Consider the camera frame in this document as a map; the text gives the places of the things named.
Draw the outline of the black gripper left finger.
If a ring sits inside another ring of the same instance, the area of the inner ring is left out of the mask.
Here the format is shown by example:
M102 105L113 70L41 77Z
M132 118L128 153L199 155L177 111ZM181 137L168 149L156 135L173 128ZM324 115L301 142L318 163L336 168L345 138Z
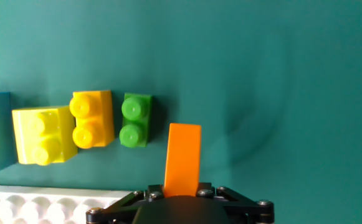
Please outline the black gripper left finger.
M149 185L133 191L106 208L93 207L86 212L86 224L133 223L139 208L164 198L162 185Z

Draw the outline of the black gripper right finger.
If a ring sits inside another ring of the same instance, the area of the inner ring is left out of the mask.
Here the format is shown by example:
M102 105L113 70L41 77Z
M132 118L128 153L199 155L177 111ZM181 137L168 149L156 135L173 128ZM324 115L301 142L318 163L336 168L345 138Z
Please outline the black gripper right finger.
M208 182L199 183L196 196L218 205L231 224L274 223L274 203L270 200L253 201L229 187L215 188Z

